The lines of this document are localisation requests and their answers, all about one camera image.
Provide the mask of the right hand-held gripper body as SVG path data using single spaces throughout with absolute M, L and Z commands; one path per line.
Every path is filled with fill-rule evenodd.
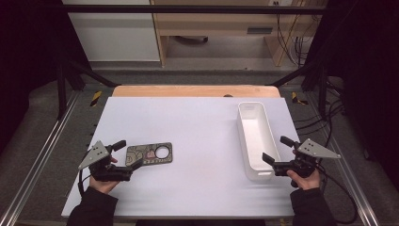
M 287 171 L 293 170 L 300 177 L 307 178 L 313 173 L 320 159 L 341 158 L 338 153 L 334 153 L 309 138 L 302 143 L 295 141 L 293 149 L 295 151 L 295 158 L 293 160 L 289 162 L 275 162 L 272 166 L 276 176 L 287 176 Z

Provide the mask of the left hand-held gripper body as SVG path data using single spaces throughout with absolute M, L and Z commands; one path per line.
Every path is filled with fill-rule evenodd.
M 97 181 L 129 181 L 132 175 L 131 167 L 115 166 L 111 162 L 112 152 L 112 145 L 104 146 L 98 140 L 87 151 L 78 169 L 88 168 L 91 176 Z

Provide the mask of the person's left hand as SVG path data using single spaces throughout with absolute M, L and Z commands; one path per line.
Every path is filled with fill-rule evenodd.
M 89 178 L 89 186 L 104 194 L 109 194 L 119 183 L 120 181 L 102 182 L 95 180 L 93 177 Z

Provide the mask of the person's right hand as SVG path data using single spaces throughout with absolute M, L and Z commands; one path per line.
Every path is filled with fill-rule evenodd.
M 320 187 L 320 174 L 315 170 L 309 177 L 302 178 L 293 170 L 288 170 L 287 175 L 303 190 L 309 190 Z

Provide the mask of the white plastic bin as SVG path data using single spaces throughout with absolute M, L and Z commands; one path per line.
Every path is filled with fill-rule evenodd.
M 259 102 L 240 103 L 236 121 L 247 178 L 252 181 L 271 179 L 274 170 L 263 161 L 263 153 L 279 160 L 279 152 L 264 105 Z

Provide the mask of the white table mat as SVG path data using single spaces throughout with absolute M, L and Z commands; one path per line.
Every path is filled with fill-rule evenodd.
M 120 218 L 279 218 L 293 214 L 287 177 L 251 181 L 239 98 L 111 97 L 94 133 L 105 145 L 169 142 L 169 164 L 142 167 L 112 194 Z

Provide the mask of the wooden table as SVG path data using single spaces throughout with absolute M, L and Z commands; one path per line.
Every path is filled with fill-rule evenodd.
M 113 97 L 264 97 L 279 98 L 273 86 L 254 85 L 134 85 L 118 86 Z

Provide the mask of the black curtain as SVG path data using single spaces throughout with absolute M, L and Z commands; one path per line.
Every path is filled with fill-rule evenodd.
M 45 9 L 62 0 L 0 0 L 0 153 L 29 108 L 32 90 L 56 80 L 55 48 L 88 67 L 67 12 Z
M 366 150 L 399 190 L 399 0 L 327 0 L 309 60 L 326 40 L 325 67 Z

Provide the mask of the white cabinet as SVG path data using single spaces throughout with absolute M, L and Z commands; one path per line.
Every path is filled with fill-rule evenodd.
M 150 13 L 70 13 L 90 62 L 159 61 Z

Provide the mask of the light wooden desk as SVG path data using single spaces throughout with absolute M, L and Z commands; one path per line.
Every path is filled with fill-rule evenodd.
M 324 8 L 328 0 L 150 0 L 153 6 L 250 6 Z M 276 66 L 289 55 L 295 37 L 311 38 L 316 33 L 320 15 L 275 14 L 199 14 L 155 13 L 156 33 L 167 37 L 255 36 L 263 37 Z

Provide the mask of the aluminium floor rail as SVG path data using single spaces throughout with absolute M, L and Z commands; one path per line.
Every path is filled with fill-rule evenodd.
M 375 215 L 375 212 L 369 204 L 363 189 L 360 186 L 359 180 L 357 179 L 354 171 L 349 166 L 349 163 L 338 144 L 337 139 L 333 135 L 333 114 L 339 113 L 342 108 L 342 102 L 340 100 L 332 100 L 329 105 L 326 105 L 327 117 L 323 119 L 318 113 L 318 97 L 312 92 L 306 92 L 305 96 L 309 101 L 311 109 L 315 112 L 316 119 L 325 121 L 327 125 L 321 129 L 321 134 L 325 141 L 323 145 L 326 145 L 334 153 L 338 153 L 341 159 L 337 160 L 337 168 L 342 177 L 344 187 L 346 191 L 351 195 L 356 206 L 356 213 L 362 222 L 363 226 L 380 226 L 380 223 Z
M 65 113 L 60 119 L 58 119 L 52 128 L 52 131 L 46 141 L 44 142 L 38 156 L 36 157 L 33 166 L 24 178 L 22 185 L 20 186 L 18 192 L 14 196 L 11 204 L 8 206 L 7 210 L 0 217 L 0 226 L 14 226 L 19 215 L 21 214 L 24 206 L 32 193 L 36 182 L 39 180 L 40 175 L 51 156 L 62 132 L 75 108 L 76 102 L 80 96 L 78 91 L 73 91 L 71 97 L 67 102 L 67 108 Z

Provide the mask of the black frame stand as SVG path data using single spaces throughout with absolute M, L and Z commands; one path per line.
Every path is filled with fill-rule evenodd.
M 115 88 L 118 86 L 101 75 L 95 73 L 92 69 L 84 67 L 83 65 L 75 61 L 62 61 L 56 67 L 56 81 L 57 81 L 57 92 L 58 92 L 58 116 L 57 118 L 62 119 L 67 112 L 67 97 L 66 97 L 66 85 L 65 82 L 69 81 L 70 85 L 74 90 L 82 90 L 86 83 L 81 78 L 81 74 L 85 74 L 90 78 L 100 82 L 101 84 Z
M 317 109 L 321 117 L 325 119 L 327 117 L 327 70 L 322 63 L 314 60 L 306 64 L 305 66 L 297 69 L 296 71 L 282 77 L 281 79 L 272 82 L 271 86 L 276 88 L 281 87 L 282 85 L 297 78 L 300 75 L 305 76 L 301 84 L 301 87 L 304 91 L 313 91 L 315 87 L 318 87 Z

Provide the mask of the black frame crossbar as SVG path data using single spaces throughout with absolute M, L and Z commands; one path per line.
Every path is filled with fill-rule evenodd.
M 67 12 L 82 13 L 214 13 L 214 14 L 304 14 L 328 12 L 320 7 L 239 7 L 239 6 L 169 6 L 169 5 L 63 5 Z

